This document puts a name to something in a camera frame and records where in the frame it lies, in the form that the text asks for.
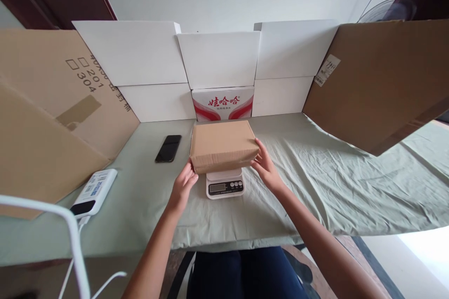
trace jeans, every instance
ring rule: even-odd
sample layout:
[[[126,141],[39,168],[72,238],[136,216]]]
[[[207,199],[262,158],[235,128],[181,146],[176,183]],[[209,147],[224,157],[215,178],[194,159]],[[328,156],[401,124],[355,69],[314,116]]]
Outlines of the jeans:
[[[281,247],[220,253],[197,252],[187,299],[306,299]]]

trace cardboard sheet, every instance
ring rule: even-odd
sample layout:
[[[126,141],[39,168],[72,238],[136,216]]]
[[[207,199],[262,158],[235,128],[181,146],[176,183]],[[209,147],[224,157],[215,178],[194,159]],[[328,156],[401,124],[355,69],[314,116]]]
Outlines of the cardboard sheet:
[[[110,163],[139,124],[76,31],[1,30],[0,82],[2,194],[57,202]]]
[[[256,79],[253,117],[301,112],[313,77]]]
[[[76,31],[8,29],[0,41],[0,77],[8,86],[64,118],[94,150],[117,156],[139,120]]]
[[[260,32],[179,34],[191,89],[254,85]]]
[[[0,85],[0,194],[56,203],[110,161],[45,111]],[[0,215],[40,212],[0,206]]]
[[[187,83],[119,87],[140,122],[195,119]]]
[[[315,76],[337,28],[336,20],[254,24],[261,31],[256,79]]]
[[[333,136],[384,153],[449,109],[448,36],[449,20],[341,25],[326,56],[339,63],[312,84],[304,113]]]
[[[187,83],[172,21],[74,21],[112,84]]]
[[[248,121],[195,125],[190,159],[197,174],[250,166],[259,146]]]

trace brown cardboard panel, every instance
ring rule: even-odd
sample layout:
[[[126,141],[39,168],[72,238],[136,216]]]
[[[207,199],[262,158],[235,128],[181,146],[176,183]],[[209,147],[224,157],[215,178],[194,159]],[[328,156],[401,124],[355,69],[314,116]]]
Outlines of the brown cardboard panel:
[[[0,194],[56,203],[109,160],[0,85]],[[39,211],[0,206],[0,214],[32,219]]]
[[[258,151],[248,121],[195,125],[190,158],[198,174],[250,165]]]
[[[449,20],[341,25],[327,53],[340,63],[321,87],[312,84],[303,112],[382,154],[449,109],[448,36]]]
[[[97,109],[84,105],[85,119],[67,126],[107,158],[119,153],[139,121],[78,32],[0,30],[0,41],[3,81],[54,118],[92,96]]]

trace white cardboard box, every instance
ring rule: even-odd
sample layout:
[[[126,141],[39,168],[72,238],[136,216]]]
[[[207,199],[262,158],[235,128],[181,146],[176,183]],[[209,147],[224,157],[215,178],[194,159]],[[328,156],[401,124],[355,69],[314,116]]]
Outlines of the white cardboard box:
[[[336,20],[254,24],[261,31],[256,79],[315,76],[337,29]]]
[[[115,86],[187,83],[172,21],[73,21]]]
[[[251,117],[254,86],[194,89],[193,105],[198,121],[218,121]]]
[[[260,32],[179,34],[191,89],[254,85]]]
[[[140,122],[196,117],[187,83],[120,86],[119,89]]]
[[[302,112],[314,77],[256,79],[253,117]]]

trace smartphone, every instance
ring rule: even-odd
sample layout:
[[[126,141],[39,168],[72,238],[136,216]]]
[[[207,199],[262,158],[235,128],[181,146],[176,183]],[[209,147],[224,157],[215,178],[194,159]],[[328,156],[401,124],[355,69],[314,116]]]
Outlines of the smartphone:
[[[156,162],[172,162],[176,151],[178,150],[179,142],[181,141],[180,135],[167,135],[162,147],[156,156]]]

